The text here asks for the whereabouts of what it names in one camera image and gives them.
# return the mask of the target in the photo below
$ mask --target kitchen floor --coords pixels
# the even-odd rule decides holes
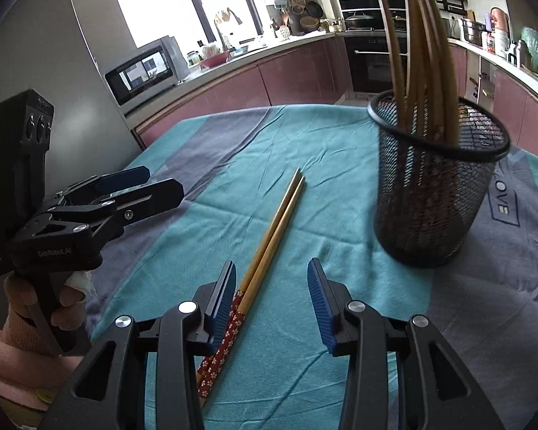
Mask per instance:
[[[345,106],[368,106],[368,100],[359,100],[359,99],[344,99],[339,105]]]

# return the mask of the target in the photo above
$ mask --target blue gripper pad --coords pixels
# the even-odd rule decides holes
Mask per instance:
[[[329,354],[333,354],[337,347],[335,334],[340,322],[341,312],[318,258],[312,258],[308,263],[307,285],[311,294],[311,301],[313,301],[319,331],[321,332],[321,340],[327,347]]]
[[[108,195],[130,187],[147,183],[150,171],[145,166],[125,169],[117,173],[101,176],[96,183],[96,191]]]
[[[235,292],[235,282],[235,264],[231,261],[225,262],[204,312],[204,329],[210,337],[212,336],[211,344],[215,350],[225,335]]]

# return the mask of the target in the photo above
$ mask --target screw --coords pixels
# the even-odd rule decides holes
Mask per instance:
[[[115,323],[116,327],[125,328],[131,323],[131,317],[128,317],[127,315],[119,316],[118,318],[116,318]]]
[[[182,302],[181,304],[179,304],[179,307],[178,307],[179,311],[183,314],[190,314],[192,313],[195,309],[197,309],[197,304],[195,304],[193,301],[191,300],[187,300],[185,302]]]
[[[362,312],[367,306],[360,300],[352,300],[349,302],[349,310],[353,312]]]
[[[429,320],[428,318],[426,318],[425,316],[423,315],[415,315],[413,318],[412,318],[412,322],[413,324],[415,324],[416,326],[418,326],[419,328],[424,328],[424,327],[427,327],[429,325]]]

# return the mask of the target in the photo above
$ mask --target wire mesh basket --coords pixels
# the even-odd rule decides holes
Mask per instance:
[[[385,251],[401,263],[443,265],[459,251],[495,164],[510,149],[508,132],[466,99],[459,99],[457,147],[426,139],[426,131],[416,134],[416,110],[411,134],[399,129],[391,90],[374,97],[368,110],[379,126],[374,232]]]

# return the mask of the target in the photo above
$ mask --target countertop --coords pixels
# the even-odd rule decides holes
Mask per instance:
[[[254,63],[262,58],[275,55],[281,51],[291,50],[292,48],[299,47],[300,45],[304,45],[306,43],[315,42],[316,40],[329,39],[331,37],[335,37],[335,35],[335,33],[315,31],[302,37],[291,36],[288,40],[282,40],[280,42],[276,39],[274,41],[266,40],[265,42],[267,42],[268,45],[265,48],[247,53],[234,60],[228,61],[221,66],[191,73],[181,84],[162,92],[158,96],[153,97],[153,99],[133,110],[131,113],[127,114],[127,116],[124,118],[126,125],[128,128],[133,129],[158,111],[172,104],[181,97],[186,96],[195,89],[198,89],[199,87],[204,86],[207,83],[210,83],[215,79],[224,76],[225,74],[229,74],[230,72],[242,68],[248,64]]]
[[[183,96],[186,96],[195,89],[198,89],[214,81],[215,79],[224,76],[225,74],[229,74],[232,71],[254,63],[262,58],[275,55],[282,51],[291,50],[292,48],[296,48],[310,42],[315,42],[317,40],[325,40],[331,37],[358,37],[367,34],[367,31],[349,31],[344,33],[323,33],[321,31],[316,31],[302,37],[291,36],[291,38],[288,40],[283,40],[280,42],[277,40],[270,40],[270,44],[268,44],[268,46],[265,48],[253,51],[252,53],[247,53],[237,59],[228,61],[221,66],[191,73],[189,77],[187,77],[187,79],[185,79],[181,84],[164,91],[156,97],[153,97],[153,99],[129,113],[127,116],[125,116],[124,121],[126,122],[128,128],[134,129],[155,113],[158,113],[160,110],[164,109],[176,100],[179,100]],[[482,48],[477,47],[476,45],[456,39],[448,39],[448,41],[451,44],[466,48],[466,50],[470,50],[502,68],[538,96],[538,80],[530,76],[525,71],[517,68],[513,64],[508,63],[508,61],[496,56],[495,54],[482,50]]]
[[[483,50],[481,47],[472,45],[471,43],[463,42],[456,39],[449,39],[449,43],[453,45],[458,45],[462,48],[466,48],[466,50],[470,50],[473,53],[479,55],[480,57],[493,63],[494,65],[502,68],[508,74],[511,74],[512,77],[518,79],[523,85],[528,87],[529,90],[531,90],[538,96],[538,80],[535,77],[530,76],[530,74],[528,74],[526,71],[517,68],[512,63],[506,61],[504,58],[501,58],[494,53],[489,53],[488,51]]]

